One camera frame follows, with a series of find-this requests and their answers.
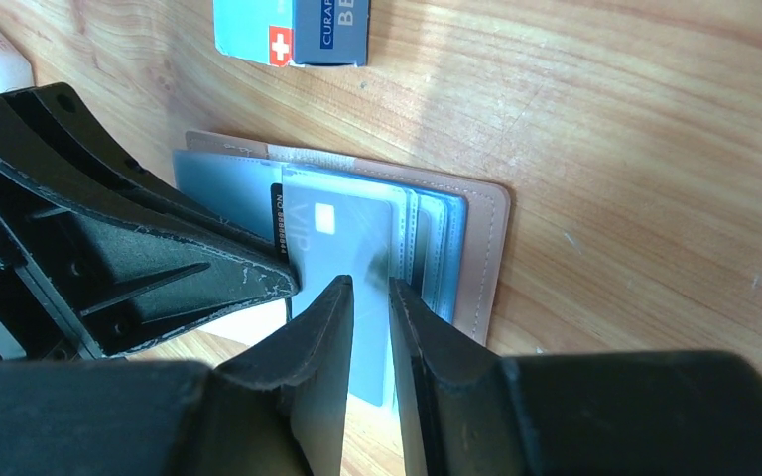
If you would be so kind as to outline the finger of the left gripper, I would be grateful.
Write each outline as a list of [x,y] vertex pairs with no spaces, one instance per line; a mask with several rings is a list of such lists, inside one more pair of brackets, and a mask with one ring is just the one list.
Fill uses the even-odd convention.
[[0,94],[0,133],[6,134],[8,125],[14,122],[19,130],[41,139],[76,169],[140,206],[255,252],[274,251],[265,239],[209,211],[142,167],[67,83]]
[[132,354],[297,289],[272,248],[178,192],[110,186],[0,127],[0,360]]

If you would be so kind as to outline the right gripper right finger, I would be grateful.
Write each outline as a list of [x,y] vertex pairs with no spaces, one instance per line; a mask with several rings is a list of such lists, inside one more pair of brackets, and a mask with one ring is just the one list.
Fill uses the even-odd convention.
[[717,350],[499,356],[389,284],[410,475],[762,475],[762,376]]

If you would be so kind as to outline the pink leather card holder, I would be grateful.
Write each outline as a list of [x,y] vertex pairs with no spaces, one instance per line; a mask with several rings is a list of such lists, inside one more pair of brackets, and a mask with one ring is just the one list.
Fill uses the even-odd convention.
[[172,158],[178,189],[264,239],[297,268],[303,310],[331,274],[362,298],[388,276],[484,343],[511,205],[501,185],[347,155],[204,131]]

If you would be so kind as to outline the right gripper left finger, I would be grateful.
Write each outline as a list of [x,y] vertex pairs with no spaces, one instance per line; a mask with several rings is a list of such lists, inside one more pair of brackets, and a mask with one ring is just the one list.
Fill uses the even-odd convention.
[[336,475],[352,330],[338,278],[217,367],[0,362],[0,475]]

